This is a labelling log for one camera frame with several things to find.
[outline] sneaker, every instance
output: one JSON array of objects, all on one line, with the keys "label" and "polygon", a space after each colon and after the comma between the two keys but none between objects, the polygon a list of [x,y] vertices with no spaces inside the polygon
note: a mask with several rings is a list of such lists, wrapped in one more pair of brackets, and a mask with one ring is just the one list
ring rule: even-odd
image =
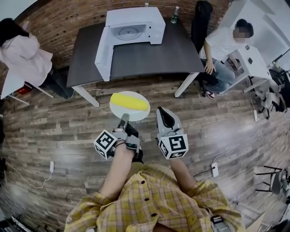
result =
[{"label": "sneaker", "polygon": [[206,91],[205,92],[205,95],[208,96],[212,100],[216,98],[216,96],[214,95],[214,93],[213,92],[210,92],[210,91]]}]

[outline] yellow plaid shirt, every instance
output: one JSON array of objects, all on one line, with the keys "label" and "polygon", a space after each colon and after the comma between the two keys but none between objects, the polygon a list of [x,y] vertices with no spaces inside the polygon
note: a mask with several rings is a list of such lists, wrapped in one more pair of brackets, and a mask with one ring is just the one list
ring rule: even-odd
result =
[{"label": "yellow plaid shirt", "polygon": [[244,231],[240,213],[231,208],[217,184],[198,181],[185,194],[171,169],[133,163],[118,200],[100,193],[82,198],[64,231],[97,227],[98,231],[149,232],[158,222],[181,232],[209,232],[213,231],[209,212],[227,220],[235,231]]}]

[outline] black hair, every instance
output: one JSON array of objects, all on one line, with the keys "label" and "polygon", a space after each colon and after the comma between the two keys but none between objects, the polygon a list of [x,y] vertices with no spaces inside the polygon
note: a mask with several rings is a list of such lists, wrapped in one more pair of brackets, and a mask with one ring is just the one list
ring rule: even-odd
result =
[{"label": "black hair", "polygon": [[0,21],[0,47],[5,41],[18,35],[29,37],[29,33],[16,24],[13,19],[6,18]]},{"label": "black hair", "polygon": [[254,29],[253,29],[252,24],[248,23],[244,19],[239,19],[236,23],[236,27],[243,29],[243,31],[246,33],[249,33],[250,37],[252,37],[254,35]]}]

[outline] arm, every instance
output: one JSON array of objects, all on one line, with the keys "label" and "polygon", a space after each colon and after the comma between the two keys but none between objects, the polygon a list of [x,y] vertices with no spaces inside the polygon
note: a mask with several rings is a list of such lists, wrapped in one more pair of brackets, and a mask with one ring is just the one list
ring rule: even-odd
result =
[{"label": "arm", "polygon": [[241,214],[234,210],[218,185],[212,181],[198,181],[187,195],[195,200],[198,207],[210,209],[217,216],[227,220],[235,231],[245,231]]},{"label": "arm", "polygon": [[29,37],[20,36],[15,39],[18,40],[18,43],[22,44],[20,50],[19,48],[16,48],[16,52],[26,60],[33,58],[38,52],[40,45],[34,35],[29,34]]},{"label": "arm", "polygon": [[111,200],[116,200],[118,198],[126,182],[126,177],[129,174],[133,157],[134,152],[127,149],[125,144],[116,147],[110,170],[99,193]]},{"label": "arm", "polygon": [[197,183],[181,159],[170,159],[171,168],[182,192],[187,193]]},{"label": "arm", "polygon": [[124,187],[130,171],[134,152],[125,144],[116,147],[115,156],[103,185],[97,193],[81,199],[67,217],[65,232],[84,232],[96,227],[101,207],[116,200]]},{"label": "arm", "polygon": [[22,29],[23,29],[24,31],[27,31],[28,24],[29,24],[29,21],[25,21],[25,22],[23,23],[23,25],[22,25]]},{"label": "arm", "polygon": [[232,209],[216,183],[197,181],[181,159],[171,159],[170,164],[182,192],[193,198],[200,208],[209,208],[214,215],[231,223],[236,231],[243,231],[240,213]]},{"label": "arm", "polygon": [[204,41],[204,51],[205,51],[205,56],[207,57],[207,63],[205,65],[205,71],[207,74],[211,75],[213,73],[213,71],[216,72],[216,68],[213,64],[213,58],[211,55],[211,51],[210,51],[210,45],[207,43],[207,41]]}]

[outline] dark gray table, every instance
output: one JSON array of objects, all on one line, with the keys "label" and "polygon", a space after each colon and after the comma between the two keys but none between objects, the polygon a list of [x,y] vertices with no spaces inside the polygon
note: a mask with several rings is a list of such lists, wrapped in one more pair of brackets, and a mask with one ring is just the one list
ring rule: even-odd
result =
[{"label": "dark gray table", "polygon": [[[156,73],[190,73],[176,97],[194,78],[204,72],[198,53],[180,21],[176,24],[165,19],[162,44],[131,43],[114,46],[110,79],[142,76]],[[68,72],[67,87],[73,87],[95,107],[99,103],[81,86],[103,81],[95,59],[105,23],[81,28],[74,45]]]}]

